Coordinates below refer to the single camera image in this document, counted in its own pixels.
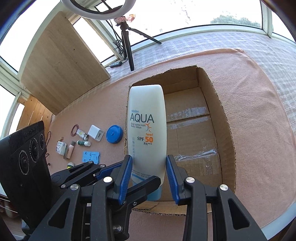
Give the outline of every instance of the silver bolt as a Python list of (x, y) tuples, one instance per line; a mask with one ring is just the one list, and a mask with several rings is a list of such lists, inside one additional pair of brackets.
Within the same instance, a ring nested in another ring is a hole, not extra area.
[(227, 191), (227, 190), (228, 190), (228, 186), (225, 185), (225, 184), (221, 184), (221, 185), (220, 185), (220, 189), (221, 189), (222, 191)]
[(193, 177), (187, 177), (186, 182), (188, 183), (194, 183), (195, 179)]
[(109, 183), (109, 182), (112, 181), (112, 177), (104, 177), (103, 181), (104, 181), (105, 183)]
[(72, 191), (75, 191), (75, 190), (77, 190), (78, 189), (78, 184), (73, 184), (73, 185), (71, 185), (70, 186), (70, 189), (72, 190)]
[(113, 225), (113, 232), (119, 233), (121, 232), (122, 227), (120, 225)]

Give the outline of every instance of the cardboard box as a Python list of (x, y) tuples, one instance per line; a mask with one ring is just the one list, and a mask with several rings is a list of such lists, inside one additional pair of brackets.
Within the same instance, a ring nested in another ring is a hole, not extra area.
[[(226, 184), (235, 191), (235, 149), (229, 124), (214, 87), (202, 68), (172, 69), (133, 84), (159, 84), (163, 88), (167, 115), (167, 154), (189, 176), (203, 184)], [(185, 215), (177, 206), (167, 176), (160, 200), (146, 201), (135, 210), (167, 215)]]

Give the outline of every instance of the tripod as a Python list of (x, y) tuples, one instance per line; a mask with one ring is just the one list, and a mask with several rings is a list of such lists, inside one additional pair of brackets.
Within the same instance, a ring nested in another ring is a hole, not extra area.
[(132, 52), (131, 52), (131, 43), (129, 41), (128, 31), (127, 30), (130, 30), (130, 31), (133, 31), (133, 32), (135, 32), (137, 34), (140, 34), (140, 35), (144, 36), (145, 38), (148, 38), (148, 39), (154, 41), (155, 43), (161, 44), (161, 42), (159, 42), (155, 38), (152, 38), (149, 35), (141, 32), (141, 31), (139, 31), (137, 29), (130, 28), (128, 26), (128, 24), (126, 23), (126, 21), (118, 23), (117, 26), (120, 26), (120, 29), (121, 29), (122, 43), (123, 43), (123, 46), (124, 46), (124, 48), (123, 48), (123, 56), (124, 56), (124, 58), (126, 58), (126, 57), (128, 58), (128, 63), (130, 65), (131, 71), (134, 71), (135, 66), (133, 64), (133, 55), (132, 55)]

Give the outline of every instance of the peach fabric surface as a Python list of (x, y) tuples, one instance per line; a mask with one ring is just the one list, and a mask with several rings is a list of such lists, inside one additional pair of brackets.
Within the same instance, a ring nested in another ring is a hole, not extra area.
[[(70, 160), (56, 153), (61, 136), (70, 144), (75, 124), (87, 132), (92, 124), (105, 132), (114, 124), (123, 129), (129, 85), (169, 69), (197, 65), (208, 74), (229, 121), (236, 149), (236, 195), (263, 227), (279, 217), (296, 197), (295, 136), (272, 83), (240, 49), (216, 49), (190, 54), (111, 82), (107, 80), (59, 113), (50, 126), (47, 146), (52, 173), (72, 161), (80, 164), (82, 151), (99, 151), (100, 163), (110, 165), (124, 157), (124, 139), (118, 144), (90, 138), (91, 147), (76, 145)], [(184, 216), (160, 216), (133, 211), (129, 240), (181, 240)]]

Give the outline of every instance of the blue disc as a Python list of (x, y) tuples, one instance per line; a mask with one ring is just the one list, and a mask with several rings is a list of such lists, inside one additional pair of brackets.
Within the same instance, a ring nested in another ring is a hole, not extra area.
[(106, 134), (106, 139), (108, 142), (115, 144), (120, 142), (122, 136), (123, 136), (123, 131), (121, 127), (118, 125), (113, 125), (108, 129)]

